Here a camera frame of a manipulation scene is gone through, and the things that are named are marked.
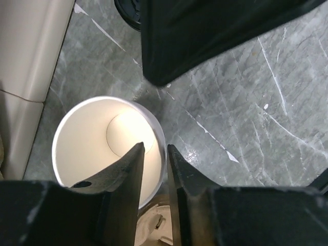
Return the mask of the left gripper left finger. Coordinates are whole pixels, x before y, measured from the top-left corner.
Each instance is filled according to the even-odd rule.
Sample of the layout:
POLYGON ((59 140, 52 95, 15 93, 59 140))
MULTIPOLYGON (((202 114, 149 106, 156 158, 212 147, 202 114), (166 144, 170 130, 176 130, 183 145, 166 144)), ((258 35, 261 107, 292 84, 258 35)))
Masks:
POLYGON ((1 182, 1 245, 133 245, 145 147, 65 188, 1 182))

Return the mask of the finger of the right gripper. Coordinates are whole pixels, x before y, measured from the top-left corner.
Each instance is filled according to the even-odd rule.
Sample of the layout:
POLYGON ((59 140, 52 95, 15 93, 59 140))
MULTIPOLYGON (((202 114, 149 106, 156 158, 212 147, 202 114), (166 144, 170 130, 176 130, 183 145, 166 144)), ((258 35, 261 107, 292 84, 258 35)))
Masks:
POLYGON ((203 62, 292 21, 321 1, 141 1, 144 77, 163 87, 203 62))

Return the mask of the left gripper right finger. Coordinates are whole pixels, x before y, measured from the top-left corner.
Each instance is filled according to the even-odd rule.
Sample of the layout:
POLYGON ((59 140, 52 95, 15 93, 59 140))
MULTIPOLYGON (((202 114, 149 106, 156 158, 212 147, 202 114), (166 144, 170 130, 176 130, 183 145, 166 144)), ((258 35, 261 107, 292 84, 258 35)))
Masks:
POLYGON ((327 172, 306 187, 223 187, 167 150, 174 245, 327 245, 327 172))

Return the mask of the black plastic cup lid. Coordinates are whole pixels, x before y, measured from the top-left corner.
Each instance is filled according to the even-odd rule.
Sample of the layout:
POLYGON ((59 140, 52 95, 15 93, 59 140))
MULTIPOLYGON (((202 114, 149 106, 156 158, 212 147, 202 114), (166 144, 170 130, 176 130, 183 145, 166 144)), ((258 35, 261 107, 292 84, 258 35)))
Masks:
POLYGON ((114 4, 123 20, 140 32, 140 0, 114 0, 114 4))

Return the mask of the black white paper cup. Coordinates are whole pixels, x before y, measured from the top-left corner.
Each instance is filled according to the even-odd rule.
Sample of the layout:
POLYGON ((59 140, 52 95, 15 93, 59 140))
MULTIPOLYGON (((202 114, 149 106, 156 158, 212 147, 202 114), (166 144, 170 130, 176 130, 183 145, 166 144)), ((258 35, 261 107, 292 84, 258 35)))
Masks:
POLYGON ((72 187, 143 142, 145 158, 139 207, 157 193, 167 164, 166 140, 157 118, 141 104, 112 96, 87 99, 61 120, 52 143, 57 182, 72 187))

